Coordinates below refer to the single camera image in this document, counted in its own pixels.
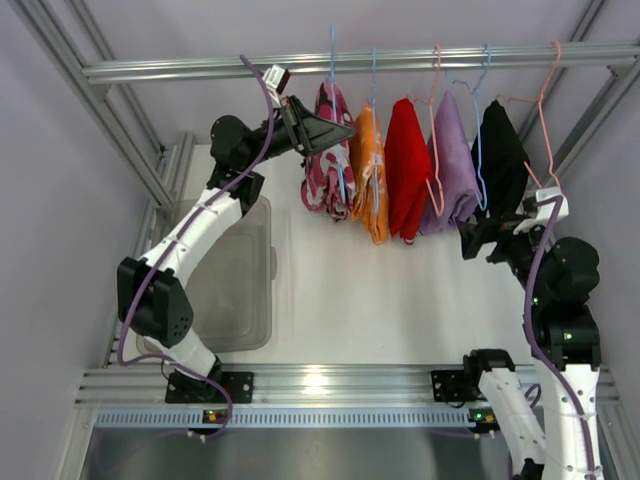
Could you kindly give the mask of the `orange white trousers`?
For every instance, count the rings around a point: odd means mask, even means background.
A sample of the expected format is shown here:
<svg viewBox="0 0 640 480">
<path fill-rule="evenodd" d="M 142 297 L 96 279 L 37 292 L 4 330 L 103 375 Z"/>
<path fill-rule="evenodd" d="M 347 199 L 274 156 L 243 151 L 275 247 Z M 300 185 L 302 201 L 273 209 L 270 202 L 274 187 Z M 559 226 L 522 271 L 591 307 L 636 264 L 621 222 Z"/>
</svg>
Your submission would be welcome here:
<svg viewBox="0 0 640 480">
<path fill-rule="evenodd" d="M 365 104 L 354 123 L 355 136 L 350 140 L 350 162 L 356 184 L 351 218 L 361 221 L 374 244 L 385 243 L 389 237 L 389 194 L 386 182 L 384 142 L 377 121 L 378 179 L 380 193 L 379 214 L 373 209 L 373 149 L 371 107 Z"/>
</svg>

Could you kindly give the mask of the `blue hanger under lilac trousers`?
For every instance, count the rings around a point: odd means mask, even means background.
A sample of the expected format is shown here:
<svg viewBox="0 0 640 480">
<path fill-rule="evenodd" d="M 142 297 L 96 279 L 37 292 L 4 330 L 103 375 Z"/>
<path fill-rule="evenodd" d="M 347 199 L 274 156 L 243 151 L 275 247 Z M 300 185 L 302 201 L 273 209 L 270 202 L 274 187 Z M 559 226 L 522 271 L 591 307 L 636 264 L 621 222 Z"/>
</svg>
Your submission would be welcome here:
<svg viewBox="0 0 640 480">
<path fill-rule="evenodd" d="M 453 85 L 459 84 L 459 85 L 464 85 L 468 94 L 472 97 L 473 100 L 473 105 L 474 105 L 474 111 L 475 111 L 475 118 L 476 118 L 476 127 L 477 127 L 477 134 L 476 134 L 476 153 L 477 153 L 477 166 L 476 166 L 476 178 L 479 182 L 479 193 L 476 195 L 476 198 L 478 200 L 478 207 L 480 208 L 480 210 L 482 212 L 486 212 L 487 211 L 487 207 L 488 207 L 488 193 L 487 193 L 487 186 L 486 186 L 486 182 L 484 179 L 484 176 L 482 174 L 482 167 L 483 167 L 483 153 L 482 153 L 482 146 L 483 146 L 483 140 L 482 140 L 482 121 L 481 121 L 481 116 L 480 116 L 480 111 L 479 111 L 479 104 L 478 104 L 478 96 L 479 96 L 479 91 L 482 87 L 483 81 L 488 73 L 489 68 L 491 67 L 492 64 L 492 58 L 493 58 L 493 49 L 492 46 L 490 44 L 485 44 L 484 45 L 484 51 L 486 53 L 486 61 L 482 64 L 482 72 L 480 74 L 480 76 L 477 79 L 477 82 L 475 84 L 474 87 L 471 87 L 470 84 L 466 81 L 463 81 L 461 79 L 458 78 L 452 78 L 451 79 L 451 83 Z"/>
</svg>

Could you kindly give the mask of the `clear plastic bin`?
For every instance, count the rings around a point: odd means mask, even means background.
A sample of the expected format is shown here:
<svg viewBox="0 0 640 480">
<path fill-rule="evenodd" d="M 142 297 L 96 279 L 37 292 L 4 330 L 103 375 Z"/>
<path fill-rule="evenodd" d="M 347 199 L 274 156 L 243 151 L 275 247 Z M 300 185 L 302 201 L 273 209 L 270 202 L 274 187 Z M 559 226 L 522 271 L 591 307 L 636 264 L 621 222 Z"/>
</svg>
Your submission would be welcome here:
<svg viewBox="0 0 640 480">
<path fill-rule="evenodd" d="M 197 206 L 183 203 L 143 256 L 158 269 L 140 303 L 146 326 L 160 338 L 147 344 L 175 346 L 195 333 L 216 354 L 259 349 L 272 331 L 271 205 L 258 198 L 236 223 L 229 214 L 216 219 L 219 210 L 210 207 L 189 223 Z"/>
</svg>

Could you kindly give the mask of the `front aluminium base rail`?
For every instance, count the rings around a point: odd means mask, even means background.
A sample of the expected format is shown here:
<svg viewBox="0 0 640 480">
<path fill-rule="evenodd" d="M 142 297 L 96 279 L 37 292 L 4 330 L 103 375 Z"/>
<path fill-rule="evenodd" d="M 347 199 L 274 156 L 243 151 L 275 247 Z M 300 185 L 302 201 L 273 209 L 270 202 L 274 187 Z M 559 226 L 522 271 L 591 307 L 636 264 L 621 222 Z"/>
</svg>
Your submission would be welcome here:
<svg viewBox="0 0 640 480">
<path fill-rule="evenodd" d="M 420 406 L 434 402 L 440 381 L 431 372 L 445 365 L 227 364 L 249 371 L 253 403 L 275 406 Z M 158 406 L 167 381 L 156 364 L 90 369 L 81 379 L 78 406 Z"/>
</svg>

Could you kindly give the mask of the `left aluminium frame post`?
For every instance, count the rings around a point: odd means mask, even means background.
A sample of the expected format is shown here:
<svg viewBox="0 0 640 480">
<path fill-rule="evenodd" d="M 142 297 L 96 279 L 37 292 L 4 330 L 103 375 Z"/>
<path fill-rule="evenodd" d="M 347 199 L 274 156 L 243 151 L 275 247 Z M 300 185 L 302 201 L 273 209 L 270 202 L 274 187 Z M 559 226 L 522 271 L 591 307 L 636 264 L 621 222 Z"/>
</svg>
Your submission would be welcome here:
<svg viewBox="0 0 640 480">
<path fill-rule="evenodd" d="M 175 145 L 170 150 L 166 149 L 132 89 L 128 86 L 119 87 L 117 91 L 131 111 L 135 125 L 142 129 L 152 149 L 150 155 L 145 154 L 110 103 L 110 87 L 93 86 L 85 77 L 85 59 L 49 2 L 11 1 L 9 5 L 40 44 L 114 151 L 140 181 L 150 200 L 160 209 L 174 210 L 184 192 L 195 145 L 194 134 L 189 131 L 181 133 Z"/>
</svg>

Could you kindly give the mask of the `lilac trousers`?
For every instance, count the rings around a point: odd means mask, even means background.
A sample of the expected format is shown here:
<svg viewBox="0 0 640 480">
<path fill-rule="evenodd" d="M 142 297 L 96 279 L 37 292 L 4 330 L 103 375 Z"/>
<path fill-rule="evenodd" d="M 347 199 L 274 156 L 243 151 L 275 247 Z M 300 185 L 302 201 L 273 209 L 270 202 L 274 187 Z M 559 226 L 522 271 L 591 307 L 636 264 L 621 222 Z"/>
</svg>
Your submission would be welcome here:
<svg viewBox="0 0 640 480">
<path fill-rule="evenodd" d="M 422 235 L 454 229 L 459 223 L 467 222 L 478 207 L 480 196 L 469 143 L 455 98 L 449 90 L 438 106 L 434 126 L 437 154 L 433 151 L 432 138 L 429 138 L 427 148 L 433 157 L 438 157 L 444 209 L 438 216 L 427 196 L 419 228 Z"/>
</svg>

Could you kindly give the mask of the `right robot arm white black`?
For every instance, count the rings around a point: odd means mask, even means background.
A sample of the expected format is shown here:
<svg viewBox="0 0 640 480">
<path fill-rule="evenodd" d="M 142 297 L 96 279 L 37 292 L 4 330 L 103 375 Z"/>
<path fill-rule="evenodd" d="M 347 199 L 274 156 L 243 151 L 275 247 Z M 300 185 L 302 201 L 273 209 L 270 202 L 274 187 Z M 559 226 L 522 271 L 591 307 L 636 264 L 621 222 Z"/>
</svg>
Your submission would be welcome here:
<svg viewBox="0 0 640 480">
<path fill-rule="evenodd" d="M 531 349 L 544 419 L 535 416 L 515 364 L 501 349 L 463 358 L 466 392 L 488 401 L 509 449 L 515 479 L 600 479 L 596 390 L 601 349 L 586 302 L 599 283 L 599 256 L 547 230 L 518 233 L 513 222 L 484 219 L 458 227 L 462 255 L 492 243 L 490 263 L 506 263 L 525 290 L 523 330 Z"/>
</svg>

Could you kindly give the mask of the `aluminium frame post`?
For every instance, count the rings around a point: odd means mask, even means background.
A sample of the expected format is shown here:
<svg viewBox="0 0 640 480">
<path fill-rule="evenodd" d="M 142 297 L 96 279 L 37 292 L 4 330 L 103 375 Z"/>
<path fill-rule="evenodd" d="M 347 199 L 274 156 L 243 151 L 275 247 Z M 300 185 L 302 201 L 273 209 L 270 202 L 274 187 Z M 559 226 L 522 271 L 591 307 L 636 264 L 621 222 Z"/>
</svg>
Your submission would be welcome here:
<svg viewBox="0 0 640 480">
<path fill-rule="evenodd" d="M 637 1 L 588 1 L 567 42 L 639 42 Z M 538 187 L 568 187 L 568 174 L 605 131 L 639 85 L 639 58 L 631 65 L 552 67 L 542 107 L 520 129 L 530 149 Z"/>
<path fill-rule="evenodd" d="M 117 91 L 131 111 L 135 125 L 142 129 L 152 149 L 150 155 L 145 154 L 110 103 L 110 87 L 93 86 L 85 77 L 85 59 L 49 2 L 11 1 L 9 5 L 40 44 L 114 151 L 140 181 L 150 200 L 160 209 L 174 210 L 184 192 L 195 145 L 194 134 L 189 131 L 181 133 L 175 145 L 170 150 L 166 149 L 132 89 L 128 86 L 119 87 Z"/>
</svg>

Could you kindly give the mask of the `aluminium hanging rail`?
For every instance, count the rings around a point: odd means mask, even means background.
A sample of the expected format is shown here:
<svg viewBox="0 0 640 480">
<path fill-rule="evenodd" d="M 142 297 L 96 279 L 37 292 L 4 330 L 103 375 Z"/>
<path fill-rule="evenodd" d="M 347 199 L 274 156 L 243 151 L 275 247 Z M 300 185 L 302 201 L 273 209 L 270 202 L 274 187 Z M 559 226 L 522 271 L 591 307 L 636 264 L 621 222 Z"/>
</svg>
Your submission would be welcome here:
<svg viewBox="0 0 640 480">
<path fill-rule="evenodd" d="M 496 69 L 542 68 L 556 60 L 562 66 L 631 65 L 639 58 L 639 42 L 567 42 L 558 47 L 502 46 L 460 47 L 337 54 L 288 54 L 253 56 L 250 62 L 260 70 L 278 64 L 293 75 L 359 74 L 373 72 L 413 72 L 471 70 L 490 66 Z M 88 64 L 81 72 L 93 85 L 179 80 L 233 79 L 250 75 L 237 57 L 178 60 L 101 61 Z"/>
</svg>

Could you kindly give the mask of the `pink camouflage trousers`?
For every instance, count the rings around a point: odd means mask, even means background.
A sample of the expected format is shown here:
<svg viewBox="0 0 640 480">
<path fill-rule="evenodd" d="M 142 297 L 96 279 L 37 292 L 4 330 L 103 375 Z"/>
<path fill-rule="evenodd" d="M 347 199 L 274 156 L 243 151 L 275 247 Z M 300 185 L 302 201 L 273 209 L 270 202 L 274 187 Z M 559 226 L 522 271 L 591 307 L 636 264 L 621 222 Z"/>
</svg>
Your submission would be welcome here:
<svg viewBox="0 0 640 480">
<path fill-rule="evenodd" d="M 338 116 L 344 116 L 338 124 L 354 126 L 353 118 L 341 90 L 336 86 Z M 331 103 L 328 93 L 328 82 L 325 80 L 316 95 L 315 114 L 330 120 Z M 341 201 L 338 176 L 335 170 L 336 159 L 344 167 L 347 203 Z M 356 196 L 356 184 L 350 163 L 349 141 L 335 145 L 329 150 L 312 155 L 304 161 L 305 177 L 301 183 L 301 201 L 306 209 L 315 213 L 326 213 L 334 221 L 342 221 L 351 215 L 353 200 Z"/>
</svg>

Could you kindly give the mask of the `light blue wire hanger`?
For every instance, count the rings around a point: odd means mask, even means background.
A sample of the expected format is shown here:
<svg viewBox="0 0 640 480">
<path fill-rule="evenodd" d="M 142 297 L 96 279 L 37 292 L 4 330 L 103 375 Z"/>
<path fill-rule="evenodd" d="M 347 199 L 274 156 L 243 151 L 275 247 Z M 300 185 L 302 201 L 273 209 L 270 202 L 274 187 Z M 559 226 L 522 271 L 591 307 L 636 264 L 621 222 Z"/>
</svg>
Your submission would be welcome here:
<svg viewBox="0 0 640 480">
<path fill-rule="evenodd" d="M 329 51 L 329 72 L 327 75 L 328 82 L 328 93 L 330 94 L 330 103 L 331 103 L 331 116 L 330 120 L 333 123 L 338 123 L 339 120 L 344 120 L 344 116 L 339 117 L 337 111 L 337 94 L 336 94 L 336 85 L 335 85 L 335 74 L 336 74 L 336 26 L 334 23 L 330 24 L 329 27 L 329 37 L 330 37 L 330 51 Z M 346 180 L 345 180 L 345 167 L 343 163 L 336 159 L 335 170 L 338 176 L 338 187 L 341 201 L 346 204 L 347 203 L 347 188 L 346 188 Z"/>
</svg>

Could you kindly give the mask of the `right aluminium frame post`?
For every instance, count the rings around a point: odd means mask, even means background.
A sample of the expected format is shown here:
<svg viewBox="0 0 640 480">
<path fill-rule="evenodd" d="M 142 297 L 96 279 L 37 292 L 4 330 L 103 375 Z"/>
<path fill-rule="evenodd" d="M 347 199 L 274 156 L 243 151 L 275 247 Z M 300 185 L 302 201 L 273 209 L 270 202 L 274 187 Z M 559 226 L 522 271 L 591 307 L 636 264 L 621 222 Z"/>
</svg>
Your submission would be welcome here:
<svg viewBox="0 0 640 480">
<path fill-rule="evenodd" d="M 567 42 L 639 42 L 637 1 L 588 1 Z M 530 149 L 538 187 L 568 187 L 568 174 L 605 131 L 639 85 L 639 58 L 631 65 L 552 67 L 542 107 L 520 129 Z"/>
</svg>

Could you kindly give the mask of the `pink hanger under red trousers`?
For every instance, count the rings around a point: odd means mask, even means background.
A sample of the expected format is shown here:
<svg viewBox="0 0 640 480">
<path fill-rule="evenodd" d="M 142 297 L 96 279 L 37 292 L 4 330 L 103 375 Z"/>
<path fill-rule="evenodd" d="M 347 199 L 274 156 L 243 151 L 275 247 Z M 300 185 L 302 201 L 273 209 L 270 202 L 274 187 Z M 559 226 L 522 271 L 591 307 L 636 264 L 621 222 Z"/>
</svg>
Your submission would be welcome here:
<svg viewBox="0 0 640 480">
<path fill-rule="evenodd" d="M 428 106 L 429 109 L 429 120 L 431 127 L 431 140 L 432 140 L 432 149 L 433 149 L 433 175 L 432 178 L 427 178 L 425 183 L 427 185 L 427 190 L 429 194 L 429 198 L 431 200 L 431 204 L 433 206 L 433 210 L 435 215 L 440 218 L 444 212 L 444 208 L 446 206 L 443 185 L 440 179 L 440 162 L 439 162 L 439 152 L 438 152 L 438 143 L 437 143 L 437 135 L 435 131 L 435 115 L 434 115 L 434 99 L 436 88 L 439 82 L 439 76 L 441 72 L 442 66 L 442 51 L 441 46 L 439 44 L 434 45 L 434 52 L 436 54 L 436 63 L 435 63 L 435 77 L 431 84 L 429 100 L 424 100 L 422 98 L 416 97 L 415 95 L 409 94 L 407 99 L 412 103 L 423 103 Z"/>
</svg>

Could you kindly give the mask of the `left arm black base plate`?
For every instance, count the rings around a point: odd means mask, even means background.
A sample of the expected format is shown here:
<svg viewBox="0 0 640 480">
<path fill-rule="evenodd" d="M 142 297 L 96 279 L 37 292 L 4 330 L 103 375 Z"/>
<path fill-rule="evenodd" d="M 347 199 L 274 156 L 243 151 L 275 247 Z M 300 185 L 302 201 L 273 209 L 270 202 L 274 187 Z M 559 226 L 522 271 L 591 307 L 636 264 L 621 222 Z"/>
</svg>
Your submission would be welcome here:
<svg viewBox="0 0 640 480">
<path fill-rule="evenodd" d="M 253 399 L 254 374 L 252 372 L 223 372 L 219 385 L 234 404 L 250 404 Z M 171 373 L 165 392 L 167 404 L 224 404 L 226 397 L 210 384 Z"/>
</svg>

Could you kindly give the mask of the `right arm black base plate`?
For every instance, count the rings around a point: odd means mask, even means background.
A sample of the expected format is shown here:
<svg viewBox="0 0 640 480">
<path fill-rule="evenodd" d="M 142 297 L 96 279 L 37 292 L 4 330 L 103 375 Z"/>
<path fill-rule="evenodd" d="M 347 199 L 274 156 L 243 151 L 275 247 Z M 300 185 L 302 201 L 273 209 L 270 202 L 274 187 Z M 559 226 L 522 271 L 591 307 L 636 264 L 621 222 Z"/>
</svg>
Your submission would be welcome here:
<svg viewBox="0 0 640 480">
<path fill-rule="evenodd" d="M 479 399 L 477 384 L 464 370 L 433 370 L 430 376 L 432 395 L 437 403 L 462 408 L 467 403 Z"/>
</svg>

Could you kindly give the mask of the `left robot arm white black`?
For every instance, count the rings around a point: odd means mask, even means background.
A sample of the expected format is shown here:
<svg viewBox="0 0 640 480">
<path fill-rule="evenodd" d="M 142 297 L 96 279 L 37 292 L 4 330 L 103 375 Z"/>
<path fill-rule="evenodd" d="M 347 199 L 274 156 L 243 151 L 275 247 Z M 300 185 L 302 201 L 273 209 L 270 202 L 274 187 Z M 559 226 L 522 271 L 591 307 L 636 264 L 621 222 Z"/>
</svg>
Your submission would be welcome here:
<svg viewBox="0 0 640 480">
<path fill-rule="evenodd" d="M 264 183 L 255 168 L 295 151 L 304 157 L 353 137 L 342 121 L 320 117 L 296 96 L 287 96 L 267 119 L 250 129 L 233 115 L 210 129 L 214 168 L 199 199 L 154 248 L 117 267 L 118 315 L 123 334 L 134 332 L 157 348 L 153 358 L 172 363 L 168 403 L 231 405 L 222 364 L 193 329 L 194 311 L 185 288 L 209 250 L 258 200 Z"/>
</svg>

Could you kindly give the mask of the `red trousers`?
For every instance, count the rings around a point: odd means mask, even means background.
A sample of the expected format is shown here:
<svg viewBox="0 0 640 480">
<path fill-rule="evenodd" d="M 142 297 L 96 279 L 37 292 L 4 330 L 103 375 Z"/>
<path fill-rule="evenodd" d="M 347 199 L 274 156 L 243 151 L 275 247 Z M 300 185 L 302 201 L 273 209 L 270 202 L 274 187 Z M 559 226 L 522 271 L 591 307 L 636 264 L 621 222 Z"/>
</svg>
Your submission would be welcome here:
<svg viewBox="0 0 640 480">
<path fill-rule="evenodd" d="M 403 98 L 392 109 L 384 146 L 392 237 L 413 244 L 427 202 L 431 157 L 413 103 Z"/>
</svg>

